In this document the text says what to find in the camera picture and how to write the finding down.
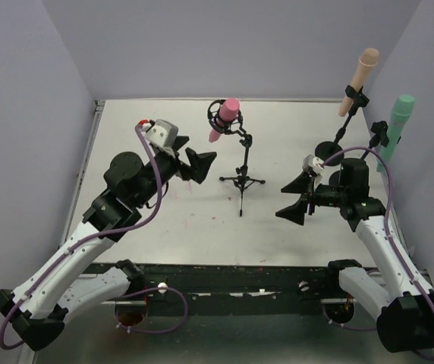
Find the black round-base microphone stand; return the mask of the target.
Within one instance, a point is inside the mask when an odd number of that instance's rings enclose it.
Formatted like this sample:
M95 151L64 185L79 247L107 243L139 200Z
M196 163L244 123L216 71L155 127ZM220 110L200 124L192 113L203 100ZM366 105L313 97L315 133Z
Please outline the black round-base microphone stand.
M351 96L353 101L350 109L348 110L348 116L343 126L338 129L333 141L324 141L317 145L315 148L315 156L325 161L342 150L339 142L344 137L347 126L349 125L352 117L354 117L360 108L365 108L369 103L369 98L363 93L363 87L356 91L351 85L348 85L345 89L346 96Z

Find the black tripod shock-mount stand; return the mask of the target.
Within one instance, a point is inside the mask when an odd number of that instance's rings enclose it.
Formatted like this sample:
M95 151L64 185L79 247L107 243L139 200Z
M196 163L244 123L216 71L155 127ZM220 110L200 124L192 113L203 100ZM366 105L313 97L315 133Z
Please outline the black tripod shock-mount stand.
M250 174L250 151L253 147L253 135L244 126L241 106L237 119L231 123L229 128L223 130L223 134L216 142L211 144L221 144L227 174L220 174L218 179L220 183L231 184L238 191L238 216L242 217L244 215L244 194L254 185L265 185L266 180L253 177Z

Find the pink microphone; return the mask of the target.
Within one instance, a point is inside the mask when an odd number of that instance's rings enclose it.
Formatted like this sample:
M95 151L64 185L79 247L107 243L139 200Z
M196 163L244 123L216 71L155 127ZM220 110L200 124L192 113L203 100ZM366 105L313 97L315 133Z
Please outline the pink microphone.
M223 130L229 128L240 112L240 102L236 98L218 99L213 101L207 110L207 117L212 130L209 133L209 142L216 142L223 134Z

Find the black clip round-base stand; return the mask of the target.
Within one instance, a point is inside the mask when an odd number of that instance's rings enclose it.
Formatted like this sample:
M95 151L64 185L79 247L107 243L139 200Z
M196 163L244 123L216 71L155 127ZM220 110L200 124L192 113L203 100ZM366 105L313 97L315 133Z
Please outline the black clip round-base stand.
M385 148L389 145L390 139L388 137L388 123L386 121L377 121L372 124L370 128L372 137L370 138L368 148L374 149L377 146ZM339 171L334 172L329 178L329 184L332 186L338 186Z

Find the mint green microphone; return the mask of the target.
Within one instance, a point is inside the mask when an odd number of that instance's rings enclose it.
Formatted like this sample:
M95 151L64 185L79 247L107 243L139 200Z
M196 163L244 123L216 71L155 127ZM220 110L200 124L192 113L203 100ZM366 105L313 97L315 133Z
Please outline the mint green microphone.
M392 159L393 152L401 138L404 126L413 114L415 103L416 99L413 96L404 94L396 99L392 107L387 129L388 145L380 149L381 158L386 164Z

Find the peach microphone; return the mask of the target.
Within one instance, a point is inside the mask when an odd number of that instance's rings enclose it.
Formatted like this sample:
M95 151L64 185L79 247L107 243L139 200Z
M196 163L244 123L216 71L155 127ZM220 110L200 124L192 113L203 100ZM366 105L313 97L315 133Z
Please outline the peach microphone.
M351 82L346 87L346 95L343 98L338 115L344 117L353 104L353 96L360 91L364 83L366 82L369 73L379 63L379 51L374 48L368 48L363 51L359 57L357 68L352 77Z

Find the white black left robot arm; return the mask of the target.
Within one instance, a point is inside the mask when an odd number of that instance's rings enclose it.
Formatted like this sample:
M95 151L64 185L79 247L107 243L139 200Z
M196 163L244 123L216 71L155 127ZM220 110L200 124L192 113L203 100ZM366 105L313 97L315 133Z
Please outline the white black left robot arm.
M3 328L11 326L23 344L40 351L77 315L106 300L144 289L142 271L128 259L84 284L74 282L131 228L155 218L154 214L143 218L140 210L151 198L162 199L164 186L174 176L204 182L217 154L186 148L188 161L183 162L178 150L188 140L187 136L177 137L168 152L152 143L144 144L148 163L135 152L121 152L111 160L103 175L106 189L93 200L73 234L31 278L13 290L0 290Z

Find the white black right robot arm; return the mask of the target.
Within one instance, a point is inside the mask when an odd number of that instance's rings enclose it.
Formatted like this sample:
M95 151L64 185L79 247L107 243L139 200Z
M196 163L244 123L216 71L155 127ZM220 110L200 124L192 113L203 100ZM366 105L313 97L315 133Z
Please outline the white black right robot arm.
M321 183L323 161L308 155L302 173L282 188L297 193L295 204L276 216L302 225L317 206L337 208L365 245L384 281L377 284L357 263L338 270L338 286L376 321L382 345L391 353L434 348L434 289L396 240L388 211L370 196L369 168L360 158L341 161L337 185Z

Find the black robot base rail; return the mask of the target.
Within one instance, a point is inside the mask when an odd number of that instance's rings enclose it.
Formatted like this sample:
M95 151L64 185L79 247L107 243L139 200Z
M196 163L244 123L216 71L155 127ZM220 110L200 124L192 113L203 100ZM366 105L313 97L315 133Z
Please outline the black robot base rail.
M149 315L318 315L323 303L345 303L337 275L326 267L140 264L130 292L150 290Z

